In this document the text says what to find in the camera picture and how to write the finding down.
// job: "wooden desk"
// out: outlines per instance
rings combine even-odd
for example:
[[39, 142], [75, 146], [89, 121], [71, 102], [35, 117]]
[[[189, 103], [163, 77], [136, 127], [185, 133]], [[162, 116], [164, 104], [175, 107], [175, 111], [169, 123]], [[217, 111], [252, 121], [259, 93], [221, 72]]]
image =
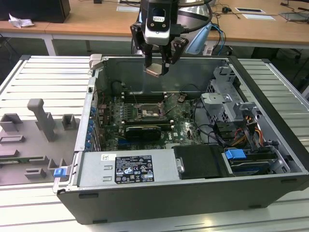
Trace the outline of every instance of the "wooden desk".
[[[234, 13], [239, 13], [235, 7], [261, 9], [267, 15], [277, 15], [282, 12], [291, 12], [291, 9], [281, 6], [283, 0], [220, 0], [222, 4], [228, 4]], [[309, 8], [309, 3], [289, 2], [290, 7]], [[214, 12], [221, 12], [222, 6], [217, 4], [213, 8]], [[240, 19], [234, 14], [221, 15], [219, 24], [221, 29], [226, 33], [227, 45], [236, 45], [235, 42], [273, 44], [278, 47], [279, 44], [286, 45], [309, 45], [309, 24], [287, 22], [280, 15], [272, 16], [275, 21], [246, 19], [243, 15], [238, 14]], [[209, 39], [216, 39], [214, 35], [217, 32], [212, 31]]]
[[48, 22], [35, 22], [32, 27], [16, 28], [13, 27], [8, 21], [0, 21], [0, 33], [2, 32], [24, 32], [24, 33], [45, 33]]
[[[258, 8], [273, 16], [276, 20], [246, 19], [243, 15], [221, 15], [219, 24], [226, 33], [226, 45], [278, 47], [278, 48], [309, 48], [309, 25], [306, 23], [286, 22], [277, 15], [291, 12], [291, 9], [280, 6], [283, 0], [220, 0], [228, 4], [233, 12], [235, 7]], [[131, 41], [129, 26], [137, 18], [137, 12], [118, 12], [118, 4], [103, 2], [93, 4], [93, 1], [70, 0], [71, 12], [62, 24], [38, 23], [31, 28], [13, 28], [8, 22], [0, 22], [0, 32], [7, 37], [25, 37], [44, 39], [49, 55], [56, 55], [53, 39], [69, 40], [99, 40], [99, 41]], [[309, 8], [309, 3], [290, 1], [290, 6]], [[221, 12], [222, 6], [217, 4], [213, 8]], [[218, 41], [218, 32], [211, 31], [208, 46]]]
[[130, 25], [138, 15], [137, 12], [117, 11], [118, 4], [113, 2], [94, 4], [91, 0], [70, 0], [70, 6], [66, 21], [50, 23], [46, 33], [131, 37]]

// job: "blue tab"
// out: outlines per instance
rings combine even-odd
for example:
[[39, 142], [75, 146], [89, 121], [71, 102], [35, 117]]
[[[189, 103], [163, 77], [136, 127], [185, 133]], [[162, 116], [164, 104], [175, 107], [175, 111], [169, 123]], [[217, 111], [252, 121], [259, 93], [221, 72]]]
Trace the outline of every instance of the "blue tab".
[[66, 172], [65, 168], [56, 168], [54, 171], [54, 177], [66, 177]]
[[229, 149], [225, 152], [227, 159], [245, 159], [246, 154], [242, 149]]

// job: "power supply label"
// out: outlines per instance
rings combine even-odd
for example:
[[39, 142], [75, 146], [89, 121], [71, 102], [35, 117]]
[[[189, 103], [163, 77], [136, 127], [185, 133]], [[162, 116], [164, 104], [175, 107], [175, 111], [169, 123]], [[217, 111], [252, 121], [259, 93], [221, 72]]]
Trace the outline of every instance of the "power supply label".
[[115, 182], [117, 184], [155, 181], [151, 156], [116, 157]]

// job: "yellow wire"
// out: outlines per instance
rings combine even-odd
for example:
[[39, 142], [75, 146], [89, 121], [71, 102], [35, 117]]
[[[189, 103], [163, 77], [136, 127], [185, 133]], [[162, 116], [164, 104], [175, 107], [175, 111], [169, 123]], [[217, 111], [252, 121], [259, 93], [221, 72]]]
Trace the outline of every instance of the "yellow wire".
[[247, 139], [246, 135], [242, 136], [240, 139], [238, 139], [236, 142], [234, 142], [234, 143], [232, 144], [232, 146], [235, 146], [235, 145], [241, 143], [241, 142], [244, 141], [245, 139]]
[[126, 138], [125, 138], [125, 137], [122, 137], [122, 136], [117, 136], [117, 137], [119, 137], [119, 138], [122, 138], [122, 139], [125, 139], [125, 140], [126, 140]]

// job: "slotted metal surface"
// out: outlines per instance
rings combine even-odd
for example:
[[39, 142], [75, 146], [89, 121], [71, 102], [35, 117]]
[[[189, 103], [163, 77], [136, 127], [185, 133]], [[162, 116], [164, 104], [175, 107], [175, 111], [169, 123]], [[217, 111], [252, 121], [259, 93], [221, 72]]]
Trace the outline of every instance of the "slotted metal surface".
[[[261, 60], [239, 61], [309, 151], [309, 103], [271, 64], [265, 64]], [[240, 89], [248, 101], [253, 101], [244, 86], [240, 86]]]
[[89, 57], [37, 57], [22, 61], [0, 95], [0, 117], [17, 113], [22, 120], [35, 119], [27, 109], [31, 98], [44, 100], [45, 112], [54, 119], [63, 114], [80, 118], [87, 91]]

